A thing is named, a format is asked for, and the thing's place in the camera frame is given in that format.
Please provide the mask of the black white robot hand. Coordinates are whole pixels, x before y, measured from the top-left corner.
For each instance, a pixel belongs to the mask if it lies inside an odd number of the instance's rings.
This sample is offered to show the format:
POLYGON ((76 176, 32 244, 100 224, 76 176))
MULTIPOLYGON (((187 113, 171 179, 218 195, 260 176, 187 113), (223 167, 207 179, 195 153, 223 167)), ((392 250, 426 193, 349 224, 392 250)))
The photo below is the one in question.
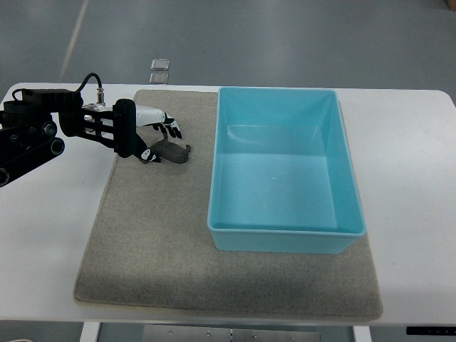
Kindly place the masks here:
POLYGON ((151 127, 169 138, 182 138, 182 132, 177 121, 165 111, 146 105, 138 105, 133 100, 121 99, 113 106, 113 112, 119 116, 115 119, 114 128, 119 129, 124 141, 117 143, 124 147, 125 152, 119 156, 134 155, 137 159, 147 147, 145 141, 138 135, 138 128, 151 127))

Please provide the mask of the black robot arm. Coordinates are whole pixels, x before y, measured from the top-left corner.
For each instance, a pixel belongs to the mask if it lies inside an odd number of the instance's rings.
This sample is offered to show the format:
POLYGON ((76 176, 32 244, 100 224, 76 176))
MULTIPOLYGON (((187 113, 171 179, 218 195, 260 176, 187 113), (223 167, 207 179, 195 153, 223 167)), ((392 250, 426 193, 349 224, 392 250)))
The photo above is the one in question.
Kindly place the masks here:
POLYGON ((90 78, 97 81, 97 104, 103 105, 104 92, 100 76, 89 73, 76 90, 17 88, 12 100, 1 110, 1 186, 5 186, 65 150, 58 129, 68 137, 80 137, 114 148, 108 138, 113 129, 105 118, 83 105, 81 91, 90 78))

